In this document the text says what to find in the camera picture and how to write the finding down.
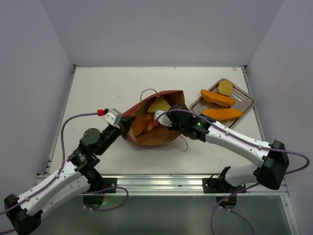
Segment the long orange bread roll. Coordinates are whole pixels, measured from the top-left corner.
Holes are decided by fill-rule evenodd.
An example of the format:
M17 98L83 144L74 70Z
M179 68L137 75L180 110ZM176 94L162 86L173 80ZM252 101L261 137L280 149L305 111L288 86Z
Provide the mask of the long orange bread roll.
M208 102L215 103L225 107L230 107L236 103L236 100L233 98L218 93L214 93L208 90L201 90L201 96Z

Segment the round sliced bread piece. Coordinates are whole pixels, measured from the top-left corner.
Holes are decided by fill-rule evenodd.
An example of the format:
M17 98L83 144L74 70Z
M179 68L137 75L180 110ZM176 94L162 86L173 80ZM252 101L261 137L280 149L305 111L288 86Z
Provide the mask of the round sliced bread piece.
M218 83L217 91L219 94L231 96L233 92L233 84L231 81L224 79Z

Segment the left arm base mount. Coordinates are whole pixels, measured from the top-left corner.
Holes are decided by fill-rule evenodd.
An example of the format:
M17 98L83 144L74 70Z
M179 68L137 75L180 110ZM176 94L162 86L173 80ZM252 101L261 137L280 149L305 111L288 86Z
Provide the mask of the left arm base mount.
M83 196L83 204L86 207L97 209L104 204L105 193L115 193L116 189L110 189L104 192L98 192L92 194L95 191L101 191L107 188L117 186L116 178L103 178L100 183L96 183L90 186L86 194Z

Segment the orange braided pastry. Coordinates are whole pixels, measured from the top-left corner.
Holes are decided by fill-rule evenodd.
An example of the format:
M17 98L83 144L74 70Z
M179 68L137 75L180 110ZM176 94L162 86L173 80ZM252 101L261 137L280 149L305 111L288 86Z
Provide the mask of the orange braided pastry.
M144 124L144 132L145 133L148 133L150 131L153 130L154 128L154 115L153 114L146 114L144 117L143 117L143 124Z

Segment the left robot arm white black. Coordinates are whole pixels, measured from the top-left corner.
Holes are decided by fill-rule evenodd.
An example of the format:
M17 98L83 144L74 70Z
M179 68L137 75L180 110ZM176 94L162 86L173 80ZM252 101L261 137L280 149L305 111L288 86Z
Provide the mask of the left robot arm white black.
M5 198L3 213L17 234L31 234L50 211L78 194L88 198L90 194L113 193L119 188L116 182L105 182L95 166L100 162L98 157L118 137L127 136L135 117L123 117L114 110L100 110L96 114L108 123L103 131L86 130L78 147L70 156L63 157L55 172L27 192Z

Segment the round orange bun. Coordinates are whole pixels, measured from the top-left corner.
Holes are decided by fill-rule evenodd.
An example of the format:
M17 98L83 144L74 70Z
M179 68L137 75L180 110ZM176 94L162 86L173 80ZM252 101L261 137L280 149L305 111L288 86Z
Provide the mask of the round orange bun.
M144 131L144 121L142 116L137 115L135 117L134 121L132 122L131 129L135 136L140 135Z

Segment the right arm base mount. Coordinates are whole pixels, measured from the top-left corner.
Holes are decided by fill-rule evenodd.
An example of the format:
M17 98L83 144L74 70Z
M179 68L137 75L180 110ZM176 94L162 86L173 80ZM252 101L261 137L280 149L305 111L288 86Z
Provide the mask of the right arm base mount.
M246 186L232 186L225 180L225 172L221 174L212 174L209 178L202 179L202 188L204 193L211 194L231 194L241 189L246 193ZM225 209L233 209L237 205L237 196L232 196L228 199L224 199L221 202L221 207Z

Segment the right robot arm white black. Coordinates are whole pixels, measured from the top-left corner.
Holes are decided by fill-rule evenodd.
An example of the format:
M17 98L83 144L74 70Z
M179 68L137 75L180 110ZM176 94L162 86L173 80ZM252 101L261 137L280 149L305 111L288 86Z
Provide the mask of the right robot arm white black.
M229 192L242 184L259 183L278 190L290 164L285 145L249 138L233 131L211 117L193 114L175 105L159 121L169 130L180 131L192 140L200 140L223 147L249 161L243 166L228 166L220 174L218 187Z

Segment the fake triangle sandwich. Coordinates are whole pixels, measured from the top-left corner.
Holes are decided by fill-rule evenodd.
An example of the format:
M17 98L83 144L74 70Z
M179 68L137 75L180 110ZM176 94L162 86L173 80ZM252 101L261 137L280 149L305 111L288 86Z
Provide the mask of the fake triangle sandwich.
M147 109L147 113L154 113L157 110L168 111L171 108L169 103L165 100L164 97L157 97L151 106Z

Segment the red brown paper bag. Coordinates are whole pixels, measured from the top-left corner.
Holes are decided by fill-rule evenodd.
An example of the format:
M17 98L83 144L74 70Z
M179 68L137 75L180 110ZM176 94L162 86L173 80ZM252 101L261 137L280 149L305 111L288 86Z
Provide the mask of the red brown paper bag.
M182 107L186 107L185 105L185 96L184 92L182 90L167 90L167 91L161 91L157 92L155 91L154 94L148 96L147 98L140 97L140 101L125 111L122 116L137 116L140 115L144 117L147 113L147 109L151 106L151 104L154 102L154 100L162 96L165 98L165 100L169 103L169 105L172 107L174 105L181 105ZM181 132L179 131L170 131L168 130L168 127L166 126L155 126L152 131L145 133L144 131L138 135L135 136L133 134L132 129L130 129L127 138L125 138L125 141L128 141L132 144L135 144L137 146L157 146L157 145L164 145L164 144L170 144L170 142L174 141L176 138L178 138L181 135Z

